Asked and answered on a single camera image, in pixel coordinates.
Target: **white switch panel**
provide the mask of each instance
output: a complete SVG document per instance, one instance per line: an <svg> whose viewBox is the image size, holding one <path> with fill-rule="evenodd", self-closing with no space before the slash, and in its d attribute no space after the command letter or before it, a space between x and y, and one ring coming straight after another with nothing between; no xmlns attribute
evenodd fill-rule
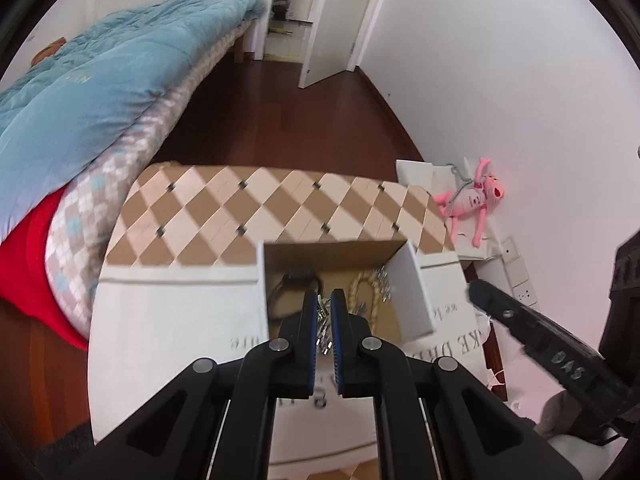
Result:
<svg viewBox="0 0 640 480"><path fill-rule="evenodd" d="M505 264L504 270L507 272L507 279L509 280L511 288L529 279L529 273L527 272L527 267L524 264L524 258L522 256Z"/></svg>
<svg viewBox="0 0 640 480"><path fill-rule="evenodd" d="M502 242L502 260L504 261L504 264L507 265L519 257L520 253L516 247L516 242L513 237L510 236Z"/></svg>
<svg viewBox="0 0 640 480"><path fill-rule="evenodd" d="M533 285L530 281L526 281L524 283L521 283L520 285L514 286L513 297L520 303L527 306L531 306L534 303L538 302L538 298L536 297L536 293L533 290Z"/></svg>

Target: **blue comforter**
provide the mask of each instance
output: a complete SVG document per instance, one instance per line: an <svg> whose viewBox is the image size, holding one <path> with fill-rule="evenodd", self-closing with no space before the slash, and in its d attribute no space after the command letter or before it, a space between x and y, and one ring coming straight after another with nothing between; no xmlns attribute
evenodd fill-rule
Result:
<svg viewBox="0 0 640 480"><path fill-rule="evenodd" d="M261 10L260 0L169 0L116 12L0 92L0 243Z"/></svg>

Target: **white cabinet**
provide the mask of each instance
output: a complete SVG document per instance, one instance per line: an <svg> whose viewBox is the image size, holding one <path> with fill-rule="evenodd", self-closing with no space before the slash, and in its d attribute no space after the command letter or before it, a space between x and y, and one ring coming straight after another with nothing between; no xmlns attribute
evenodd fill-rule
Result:
<svg viewBox="0 0 640 480"><path fill-rule="evenodd" d="M300 20L311 22L317 10L318 0L289 0L286 18L288 20Z"/></svg>

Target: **pink stuffed toy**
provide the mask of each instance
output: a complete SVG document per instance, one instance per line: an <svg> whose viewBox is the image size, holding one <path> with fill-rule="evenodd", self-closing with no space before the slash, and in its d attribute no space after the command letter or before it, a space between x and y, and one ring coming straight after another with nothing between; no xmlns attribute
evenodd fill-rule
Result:
<svg viewBox="0 0 640 480"><path fill-rule="evenodd" d="M440 206L440 212L444 218L451 218L450 236L453 243L455 243L458 218L478 211L478 223L472 244L474 247L479 247L486 223L487 209L494 208L504 196L504 188L498 179L492 174L484 174L489 162L491 161L488 158L481 158L476 168L475 178L472 181L468 179L470 182L465 184L459 192L449 191L433 197Z"/></svg>

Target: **red blanket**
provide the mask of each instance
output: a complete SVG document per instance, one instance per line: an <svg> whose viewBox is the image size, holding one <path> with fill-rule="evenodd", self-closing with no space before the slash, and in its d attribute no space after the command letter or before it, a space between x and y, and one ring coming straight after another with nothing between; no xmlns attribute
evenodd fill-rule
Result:
<svg viewBox="0 0 640 480"><path fill-rule="evenodd" d="M44 268L51 219L64 188L47 196L0 244L0 296L27 316L35 317L73 346L86 350L87 340L58 307Z"/></svg>

